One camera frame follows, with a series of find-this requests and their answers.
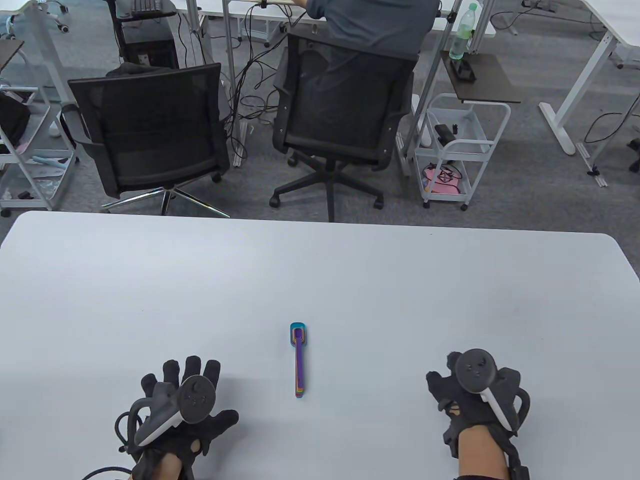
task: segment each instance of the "chrome chair base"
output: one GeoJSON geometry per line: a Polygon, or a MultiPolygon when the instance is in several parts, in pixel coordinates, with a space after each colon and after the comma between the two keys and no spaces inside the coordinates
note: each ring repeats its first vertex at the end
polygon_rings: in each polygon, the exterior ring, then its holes
{"type": "Polygon", "coordinates": [[[206,208],[207,210],[210,210],[213,213],[220,215],[223,218],[231,218],[228,214],[224,213],[222,210],[218,210],[212,205],[209,205],[208,203],[203,202],[199,198],[196,198],[192,194],[187,193],[180,188],[191,182],[183,183],[180,186],[173,187],[173,188],[163,188],[163,187],[155,188],[153,190],[149,190],[147,192],[141,193],[140,195],[132,196],[131,198],[125,198],[124,200],[117,200],[116,202],[105,204],[102,206],[102,212],[111,213],[110,210],[114,207],[120,207],[122,205],[132,204],[134,202],[137,202],[138,200],[143,200],[145,198],[152,198],[155,196],[162,195],[162,209],[160,213],[160,215],[162,216],[166,215],[169,209],[169,203],[171,202],[171,200],[173,200],[176,196],[179,196],[181,198],[184,198],[185,200],[189,200],[191,203],[194,203],[196,205],[199,205],[200,207],[206,208]]]}

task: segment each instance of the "black bag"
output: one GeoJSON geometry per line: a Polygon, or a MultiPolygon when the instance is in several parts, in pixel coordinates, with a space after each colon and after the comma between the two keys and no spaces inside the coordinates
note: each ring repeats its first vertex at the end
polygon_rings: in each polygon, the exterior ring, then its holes
{"type": "MultiPolygon", "coordinates": [[[[31,112],[29,107],[0,92],[0,126],[15,147],[20,143],[27,129],[31,112]]],[[[9,153],[5,145],[0,145],[0,154],[9,153]]]]}

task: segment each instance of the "forearm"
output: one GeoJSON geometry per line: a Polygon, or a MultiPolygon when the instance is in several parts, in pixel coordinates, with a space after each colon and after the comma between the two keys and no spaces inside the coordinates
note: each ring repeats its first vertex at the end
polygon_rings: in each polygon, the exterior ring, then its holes
{"type": "Polygon", "coordinates": [[[158,464],[153,480],[178,480],[182,471],[182,462],[175,455],[168,453],[158,464]]]}
{"type": "Polygon", "coordinates": [[[484,425],[467,428],[458,437],[460,476],[475,475],[507,480],[509,471],[504,452],[484,425]]]}

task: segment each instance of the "chair backrest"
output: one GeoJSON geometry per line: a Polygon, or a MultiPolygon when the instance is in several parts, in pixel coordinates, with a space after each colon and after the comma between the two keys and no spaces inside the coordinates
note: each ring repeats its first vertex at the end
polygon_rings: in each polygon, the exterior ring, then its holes
{"type": "Polygon", "coordinates": [[[274,147],[388,165],[417,61],[293,29],[274,81],[274,147]]]}
{"type": "Polygon", "coordinates": [[[69,81],[107,195],[228,170],[219,85],[219,63],[69,81]]]}

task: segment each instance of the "vr controller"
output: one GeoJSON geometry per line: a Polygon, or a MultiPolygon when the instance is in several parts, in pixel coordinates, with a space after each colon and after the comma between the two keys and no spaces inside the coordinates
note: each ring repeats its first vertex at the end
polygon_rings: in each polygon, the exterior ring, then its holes
{"type": "Polygon", "coordinates": [[[172,383],[158,382],[151,398],[136,400],[127,419],[127,452],[136,454],[171,427],[182,422],[196,424],[211,413],[216,403],[216,389],[202,375],[192,375],[176,390],[172,383]],[[138,412],[148,407],[149,416],[136,430],[138,412]]]}
{"type": "Polygon", "coordinates": [[[479,348],[464,352],[458,357],[455,365],[447,366],[456,373],[462,388],[469,393],[480,395],[483,402],[489,404],[505,430],[517,433],[527,418],[531,405],[529,394],[518,387],[520,372],[511,369],[499,372],[491,354],[479,348]],[[512,400],[514,385],[517,388],[515,395],[522,402],[518,411],[512,400]]]}

